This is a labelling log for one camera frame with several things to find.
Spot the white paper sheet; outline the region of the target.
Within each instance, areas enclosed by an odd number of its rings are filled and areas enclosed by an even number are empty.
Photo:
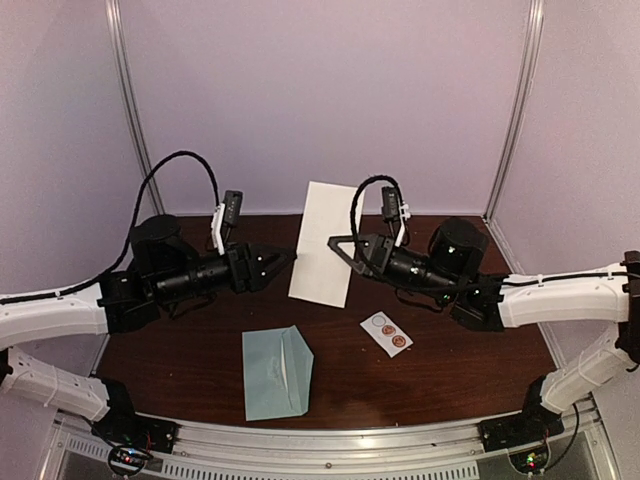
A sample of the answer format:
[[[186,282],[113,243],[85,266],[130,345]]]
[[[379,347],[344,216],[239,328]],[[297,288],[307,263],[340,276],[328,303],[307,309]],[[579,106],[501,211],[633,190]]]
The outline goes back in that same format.
[[[308,184],[288,295],[343,308],[351,268],[329,247],[333,236],[351,234],[350,210],[356,189],[311,181]]]

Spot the left aluminium frame post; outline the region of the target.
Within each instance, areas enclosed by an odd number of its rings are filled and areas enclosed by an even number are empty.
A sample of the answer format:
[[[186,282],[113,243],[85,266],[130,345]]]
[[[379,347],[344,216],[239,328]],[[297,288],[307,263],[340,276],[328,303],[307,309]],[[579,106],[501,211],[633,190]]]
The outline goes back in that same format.
[[[121,2],[105,0],[107,28],[114,54],[118,84],[122,96],[124,114],[141,175],[145,178],[152,170],[147,142],[136,101],[131,68],[127,54],[126,37],[122,21]]]

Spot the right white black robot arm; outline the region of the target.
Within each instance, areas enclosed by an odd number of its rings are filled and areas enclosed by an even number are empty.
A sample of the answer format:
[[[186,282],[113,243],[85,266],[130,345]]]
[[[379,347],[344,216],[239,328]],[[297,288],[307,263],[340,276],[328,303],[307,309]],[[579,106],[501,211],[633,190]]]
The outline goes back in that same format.
[[[513,419],[519,440],[530,442],[577,400],[639,364],[639,254],[620,263],[559,275],[489,275],[480,271],[487,237],[469,221],[445,220],[428,251],[403,246],[400,237],[332,236],[331,251],[353,271],[434,299],[462,327],[502,332],[535,323],[605,321],[609,328],[566,367],[534,381]]]

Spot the aluminium frame post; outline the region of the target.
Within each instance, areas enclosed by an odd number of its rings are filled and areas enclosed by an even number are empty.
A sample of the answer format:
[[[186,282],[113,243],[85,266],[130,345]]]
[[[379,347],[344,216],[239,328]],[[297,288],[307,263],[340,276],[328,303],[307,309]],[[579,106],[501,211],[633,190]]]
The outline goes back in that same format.
[[[145,178],[152,170],[147,142],[136,101],[131,68],[127,54],[126,37],[122,21],[121,2],[105,0],[107,28],[114,54],[118,84],[122,96],[124,114],[141,175]]]
[[[543,0],[531,0],[529,2],[524,46],[514,100],[501,150],[498,169],[496,171],[489,200],[483,215],[487,224],[491,224],[496,218],[496,213],[506,186],[509,170],[515,156],[517,143],[524,122],[526,106],[538,64],[544,30],[544,14],[545,2]]]

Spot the left round circuit board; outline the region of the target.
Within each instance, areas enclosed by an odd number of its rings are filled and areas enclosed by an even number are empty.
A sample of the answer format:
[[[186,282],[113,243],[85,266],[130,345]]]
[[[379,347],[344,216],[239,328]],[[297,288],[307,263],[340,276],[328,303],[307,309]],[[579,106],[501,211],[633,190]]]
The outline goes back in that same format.
[[[153,456],[129,446],[115,446],[107,456],[107,465],[113,473],[120,476],[131,476],[140,473]]]

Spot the beige decorated letter paper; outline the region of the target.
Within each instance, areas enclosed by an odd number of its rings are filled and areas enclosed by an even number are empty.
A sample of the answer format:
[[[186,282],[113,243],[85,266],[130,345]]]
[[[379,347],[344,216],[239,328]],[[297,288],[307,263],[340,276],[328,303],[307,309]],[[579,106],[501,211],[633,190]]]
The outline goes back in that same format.
[[[282,338],[280,339],[280,371],[281,371],[283,388],[286,392],[287,398],[289,398],[290,389],[289,389],[287,364],[286,364],[286,346],[285,346],[285,341]]]

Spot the right aluminium frame post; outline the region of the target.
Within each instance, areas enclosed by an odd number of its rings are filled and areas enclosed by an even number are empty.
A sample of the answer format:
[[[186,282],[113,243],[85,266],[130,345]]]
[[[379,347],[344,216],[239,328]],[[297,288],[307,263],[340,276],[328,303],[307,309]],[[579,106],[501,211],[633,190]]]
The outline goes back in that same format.
[[[531,0],[529,2],[524,46],[514,100],[501,150],[498,169],[496,171],[489,200],[483,215],[487,224],[491,224],[496,218],[496,213],[506,186],[509,170],[515,156],[517,143],[524,122],[526,106],[538,64],[544,30],[544,14],[545,2],[543,0]]]

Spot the front aluminium rail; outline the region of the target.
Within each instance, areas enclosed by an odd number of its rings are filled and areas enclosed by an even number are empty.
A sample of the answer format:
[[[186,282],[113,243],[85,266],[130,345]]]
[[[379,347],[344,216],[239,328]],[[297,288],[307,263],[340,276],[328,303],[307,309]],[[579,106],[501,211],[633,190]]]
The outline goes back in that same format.
[[[587,407],[566,456],[543,475],[516,452],[484,449],[473,420],[356,430],[256,429],[185,422],[172,453],[131,479],[618,479],[599,418]],[[36,479],[122,479],[82,421],[58,415]]]

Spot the right round circuit board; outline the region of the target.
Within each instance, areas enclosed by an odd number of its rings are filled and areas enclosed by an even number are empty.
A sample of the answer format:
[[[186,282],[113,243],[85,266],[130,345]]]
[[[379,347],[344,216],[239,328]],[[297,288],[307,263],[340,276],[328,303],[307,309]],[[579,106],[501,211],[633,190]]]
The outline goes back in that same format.
[[[523,475],[535,475],[543,471],[550,459],[550,453],[547,448],[524,449],[510,452],[509,462],[512,468]]]

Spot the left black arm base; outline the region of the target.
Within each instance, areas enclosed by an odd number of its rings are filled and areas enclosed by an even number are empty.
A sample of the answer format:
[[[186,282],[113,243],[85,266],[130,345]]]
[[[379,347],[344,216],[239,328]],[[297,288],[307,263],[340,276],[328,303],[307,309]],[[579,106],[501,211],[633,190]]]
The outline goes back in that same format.
[[[93,421],[94,429],[106,440],[146,451],[171,454],[178,425],[173,421],[138,414],[126,387],[103,380],[108,394],[107,413]]]

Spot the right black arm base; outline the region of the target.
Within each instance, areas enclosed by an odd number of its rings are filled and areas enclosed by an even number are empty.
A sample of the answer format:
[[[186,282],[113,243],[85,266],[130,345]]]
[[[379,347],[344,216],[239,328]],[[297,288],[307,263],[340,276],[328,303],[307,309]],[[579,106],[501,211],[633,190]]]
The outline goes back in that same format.
[[[544,379],[541,376],[530,384],[519,413],[479,423],[478,430],[485,452],[543,442],[550,436],[564,432],[561,415],[542,406]]]

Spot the round circuit board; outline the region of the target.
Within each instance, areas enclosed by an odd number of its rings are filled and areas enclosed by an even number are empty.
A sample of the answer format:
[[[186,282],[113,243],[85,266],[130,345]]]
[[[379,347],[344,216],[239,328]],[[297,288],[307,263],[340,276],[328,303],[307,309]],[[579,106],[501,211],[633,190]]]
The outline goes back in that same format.
[[[509,462],[512,468],[523,475],[535,475],[543,471],[550,459],[550,453],[547,448],[524,449],[510,452]]]
[[[131,476],[140,473],[153,456],[129,446],[115,446],[107,456],[107,465],[113,473],[120,476]]]

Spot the white seal sticker sheet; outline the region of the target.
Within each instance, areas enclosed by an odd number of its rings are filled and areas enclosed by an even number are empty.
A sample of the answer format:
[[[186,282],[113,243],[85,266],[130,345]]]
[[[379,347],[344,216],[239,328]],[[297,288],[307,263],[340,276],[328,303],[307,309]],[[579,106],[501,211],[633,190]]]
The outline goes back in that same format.
[[[413,340],[383,311],[369,316],[360,323],[360,327],[390,358],[413,345]]]

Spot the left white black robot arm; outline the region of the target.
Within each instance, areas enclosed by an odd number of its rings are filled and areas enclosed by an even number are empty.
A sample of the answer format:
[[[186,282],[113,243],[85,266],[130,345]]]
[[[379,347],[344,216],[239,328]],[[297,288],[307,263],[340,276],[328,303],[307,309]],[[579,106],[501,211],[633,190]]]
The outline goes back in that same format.
[[[126,387],[81,377],[21,350],[36,340],[138,331],[189,300],[210,302],[222,290],[259,292],[292,264],[291,249],[233,243],[202,255],[182,237],[176,217],[159,215],[129,232],[133,259],[114,271],[51,293],[1,300],[1,391],[81,416],[123,444],[144,433]]]

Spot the light blue envelope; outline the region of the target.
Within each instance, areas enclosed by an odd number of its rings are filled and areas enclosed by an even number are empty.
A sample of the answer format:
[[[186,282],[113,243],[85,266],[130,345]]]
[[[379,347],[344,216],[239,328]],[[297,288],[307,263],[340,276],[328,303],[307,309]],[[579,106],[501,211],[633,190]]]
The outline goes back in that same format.
[[[280,371],[280,339],[286,346],[290,395]],[[244,408],[247,421],[292,418],[309,410],[314,355],[295,326],[242,334]]]

